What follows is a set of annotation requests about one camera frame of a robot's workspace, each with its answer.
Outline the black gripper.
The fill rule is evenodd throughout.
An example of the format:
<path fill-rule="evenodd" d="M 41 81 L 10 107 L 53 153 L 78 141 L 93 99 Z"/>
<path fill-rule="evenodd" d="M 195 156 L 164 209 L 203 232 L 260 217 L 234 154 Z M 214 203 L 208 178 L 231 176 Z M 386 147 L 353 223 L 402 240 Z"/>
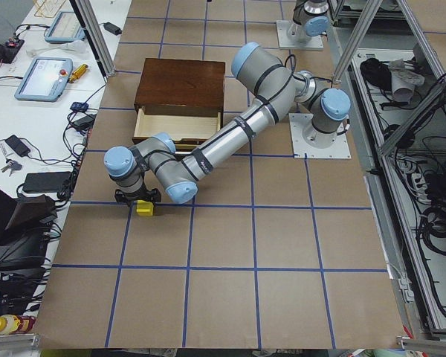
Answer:
<path fill-rule="evenodd" d="M 131 207 L 132 203 L 138 200 L 151 202 L 152 204 L 161 202 L 161 192 L 157 188 L 148 190 L 146 185 L 143 184 L 133 193 L 125 193 L 121 189 L 116 189 L 114 198 L 117 203 L 125 203 L 128 207 Z"/>

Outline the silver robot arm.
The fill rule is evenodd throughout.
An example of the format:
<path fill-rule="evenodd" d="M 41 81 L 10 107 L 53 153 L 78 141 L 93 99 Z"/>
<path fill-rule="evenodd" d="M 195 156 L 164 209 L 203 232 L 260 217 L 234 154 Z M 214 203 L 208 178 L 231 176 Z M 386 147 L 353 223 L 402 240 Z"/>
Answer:
<path fill-rule="evenodd" d="M 298 42 L 303 42 L 324 33 L 328 27 L 326 0 L 296 1 L 293 11 L 291 35 Z"/>
<path fill-rule="evenodd" d="M 351 107 L 349 96 L 343 90 L 312 91 L 311 73 L 292 71 L 256 42 L 239 49 L 231 71 L 254 95 L 251 106 L 181 160 L 175 157 L 175 144 L 165 132 L 131 147 L 112 147 L 106 152 L 103 161 L 110 179 L 117 185 L 114 192 L 117 202 L 130 205 L 137 200 L 161 201 L 159 190 L 146 188 L 147 171 L 154 173 L 174 203 L 190 201 L 198 192 L 200 179 L 268 126 L 279 123 L 293 103 L 304 103 L 313 114 L 303 131 L 309 145 L 327 148 L 341 134 L 338 128 L 347 119 Z"/>

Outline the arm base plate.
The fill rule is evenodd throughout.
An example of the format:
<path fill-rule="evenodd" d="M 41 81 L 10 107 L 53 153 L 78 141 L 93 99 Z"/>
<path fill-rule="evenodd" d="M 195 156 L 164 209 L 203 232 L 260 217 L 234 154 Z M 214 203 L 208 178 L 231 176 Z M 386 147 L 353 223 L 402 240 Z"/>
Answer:
<path fill-rule="evenodd" d="M 280 49 L 321 51 L 323 41 L 321 35 L 327 29 L 325 22 L 306 22 L 297 25 L 288 20 L 277 20 L 277 37 Z"/>
<path fill-rule="evenodd" d="M 318 132 L 312 126 L 313 114 L 290 113 L 291 141 L 295 158 L 308 159 L 350 159 L 346 134 L 340 124 L 337 131 L 330 134 Z"/>

